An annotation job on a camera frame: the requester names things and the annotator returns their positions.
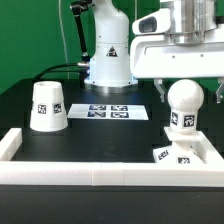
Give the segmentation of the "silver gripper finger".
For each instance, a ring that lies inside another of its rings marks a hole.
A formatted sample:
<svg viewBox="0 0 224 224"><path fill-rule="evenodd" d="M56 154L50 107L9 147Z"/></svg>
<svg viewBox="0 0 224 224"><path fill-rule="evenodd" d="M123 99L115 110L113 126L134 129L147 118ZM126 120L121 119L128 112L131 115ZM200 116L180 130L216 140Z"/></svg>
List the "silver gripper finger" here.
<svg viewBox="0 0 224 224"><path fill-rule="evenodd" d="M224 77L218 78L219 87L216 90L216 102L221 103L222 93L224 92Z"/></svg>
<svg viewBox="0 0 224 224"><path fill-rule="evenodd" d="M154 80L154 86L158 90L160 94L160 99L162 102L165 102L165 93L166 93L166 88L163 85L163 80L162 79L155 79Z"/></svg>

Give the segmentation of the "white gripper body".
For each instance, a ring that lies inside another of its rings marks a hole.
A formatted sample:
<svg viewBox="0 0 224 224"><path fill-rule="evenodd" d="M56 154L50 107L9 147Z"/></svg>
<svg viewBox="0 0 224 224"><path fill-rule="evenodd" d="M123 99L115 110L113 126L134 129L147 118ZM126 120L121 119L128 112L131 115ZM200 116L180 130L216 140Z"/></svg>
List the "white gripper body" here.
<svg viewBox="0 0 224 224"><path fill-rule="evenodd" d="M224 42L175 45L165 35L139 36L130 67L137 79L224 77Z"/></svg>

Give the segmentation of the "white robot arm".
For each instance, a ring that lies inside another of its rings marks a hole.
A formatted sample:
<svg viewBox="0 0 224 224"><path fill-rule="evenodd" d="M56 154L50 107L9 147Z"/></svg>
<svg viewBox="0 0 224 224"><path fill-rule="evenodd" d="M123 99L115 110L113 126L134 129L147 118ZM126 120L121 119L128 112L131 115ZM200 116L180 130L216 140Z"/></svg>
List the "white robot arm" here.
<svg viewBox="0 0 224 224"><path fill-rule="evenodd" d="M88 87L120 92L152 79L161 95L165 79L212 78L224 94L224 17L215 0L160 0L160 9L130 23L112 0L93 0L96 50Z"/></svg>

